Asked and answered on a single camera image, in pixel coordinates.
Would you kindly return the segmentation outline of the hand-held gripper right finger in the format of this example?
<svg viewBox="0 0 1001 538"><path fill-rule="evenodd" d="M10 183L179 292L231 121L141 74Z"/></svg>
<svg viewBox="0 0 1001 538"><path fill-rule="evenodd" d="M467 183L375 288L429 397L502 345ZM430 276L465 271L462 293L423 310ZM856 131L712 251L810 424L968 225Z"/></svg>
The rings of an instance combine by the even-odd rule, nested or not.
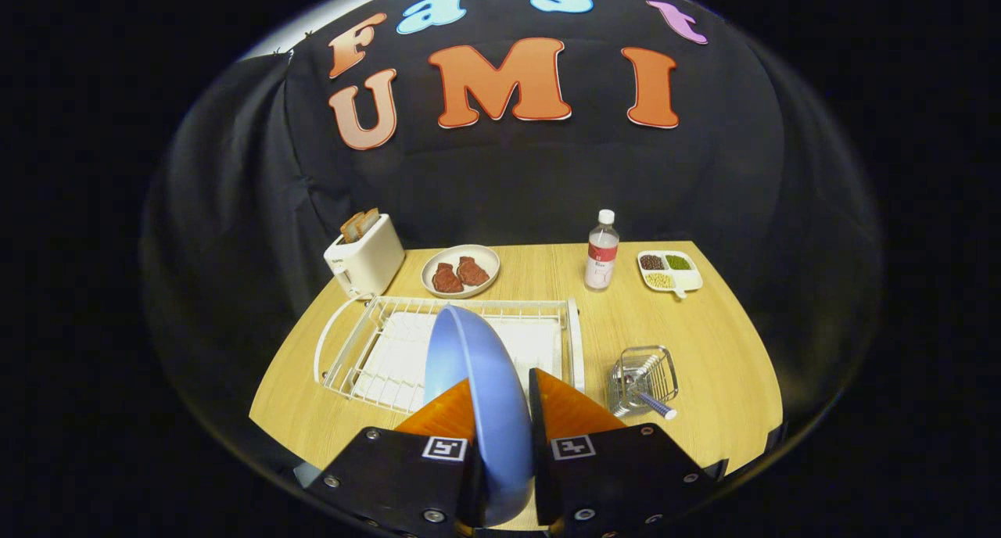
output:
<svg viewBox="0 0 1001 538"><path fill-rule="evenodd" d="M540 368L529 372L536 516L554 537L665 537L722 483L655 423L629 426Z"/></svg>

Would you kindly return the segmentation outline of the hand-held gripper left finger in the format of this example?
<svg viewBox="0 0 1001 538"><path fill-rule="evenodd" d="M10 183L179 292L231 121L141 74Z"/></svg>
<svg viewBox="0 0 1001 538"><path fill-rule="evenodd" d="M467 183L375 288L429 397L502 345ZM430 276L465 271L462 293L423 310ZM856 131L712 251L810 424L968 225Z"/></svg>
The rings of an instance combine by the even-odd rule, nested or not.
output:
<svg viewBox="0 0 1001 538"><path fill-rule="evenodd" d="M337 512L400 537L472 537L486 510L471 383L462 380L393 430L362 428L303 488Z"/></svg>

